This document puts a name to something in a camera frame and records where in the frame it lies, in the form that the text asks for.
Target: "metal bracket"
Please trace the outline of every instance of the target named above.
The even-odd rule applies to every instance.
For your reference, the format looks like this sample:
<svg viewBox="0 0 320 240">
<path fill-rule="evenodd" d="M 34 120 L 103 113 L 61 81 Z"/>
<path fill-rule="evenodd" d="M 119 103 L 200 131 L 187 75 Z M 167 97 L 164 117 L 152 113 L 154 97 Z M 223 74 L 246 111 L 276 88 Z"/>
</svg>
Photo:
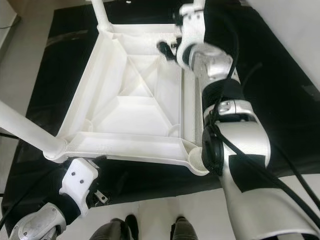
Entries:
<svg viewBox="0 0 320 240">
<path fill-rule="evenodd" d="M 98 177 L 97 169 L 83 158 L 76 158 L 72 161 L 62 179 L 60 194 L 69 195 L 81 211 L 81 217 L 87 215 L 89 208 L 86 198 L 93 181 Z"/>
<path fill-rule="evenodd" d="M 94 195 L 99 199 L 99 201 L 103 204 L 105 204 L 109 199 L 102 194 L 99 190 L 97 190 Z"/>
<path fill-rule="evenodd" d="M 203 113 L 203 119 L 209 115 L 209 113 L 214 109 L 215 105 L 209 106 Z M 230 114 L 248 114 L 259 122 L 258 117 L 254 113 L 251 103 L 246 100 L 227 100 L 220 103 L 218 107 L 219 115 L 230 115 Z"/>
<path fill-rule="evenodd" d="M 183 23 L 181 43 L 176 50 L 176 61 L 183 69 L 190 68 L 188 62 L 184 61 L 184 54 L 187 54 L 189 58 L 186 49 L 194 44 L 203 43 L 205 39 L 206 27 L 203 7 L 201 4 L 184 4 L 179 10 L 180 15 L 183 16 Z"/>
<path fill-rule="evenodd" d="M 197 76 L 202 92 L 208 85 L 226 79 L 232 62 L 232 57 L 219 47 L 202 43 L 191 48 L 188 64 Z M 240 83 L 236 69 L 232 79 Z"/>
</svg>

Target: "person's leg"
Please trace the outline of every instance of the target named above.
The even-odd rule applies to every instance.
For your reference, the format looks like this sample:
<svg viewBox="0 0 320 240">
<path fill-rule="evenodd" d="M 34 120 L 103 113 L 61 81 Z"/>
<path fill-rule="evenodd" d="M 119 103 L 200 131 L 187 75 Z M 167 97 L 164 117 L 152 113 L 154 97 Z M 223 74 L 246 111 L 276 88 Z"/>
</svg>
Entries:
<svg viewBox="0 0 320 240">
<path fill-rule="evenodd" d="M 128 225 L 118 219 L 99 227 L 90 240 L 131 240 Z"/>
<path fill-rule="evenodd" d="M 198 240 L 194 227 L 185 217 L 178 217 L 171 227 L 171 240 Z"/>
</svg>

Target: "gray floor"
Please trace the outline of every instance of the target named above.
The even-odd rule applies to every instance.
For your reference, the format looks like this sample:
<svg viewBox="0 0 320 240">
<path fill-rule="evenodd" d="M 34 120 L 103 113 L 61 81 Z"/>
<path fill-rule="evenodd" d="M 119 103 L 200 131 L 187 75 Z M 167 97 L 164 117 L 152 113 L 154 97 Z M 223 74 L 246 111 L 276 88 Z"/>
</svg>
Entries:
<svg viewBox="0 0 320 240">
<path fill-rule="evenodd" d="M 44 53 L 53 10 L 86 4 L 83 0 L 29 0 L 9 49 L 0 64 L 0 98 L 25 114 Z M 17 140 L 0 137 L 0 192 L 5 189 Z M 320 196 L 320 174 L 305 176 Z M 282 179 L 308 203 L 311 200 L 294 177 Z M 200 240 L 232 240 L 234 235 L 221 189 L 117 204 L 91 209 L 86 218 L 77 219 L 60 240 L 88 240 L 93 232 L 112 218 L 124 219 L 134 213 L 139 222 L 142 240 L 169 239 L 171 224 L 178 215 L 184 215 L 193 224 Z M 0 239 L 5 240 L 2 230 Z"/>
</svg>

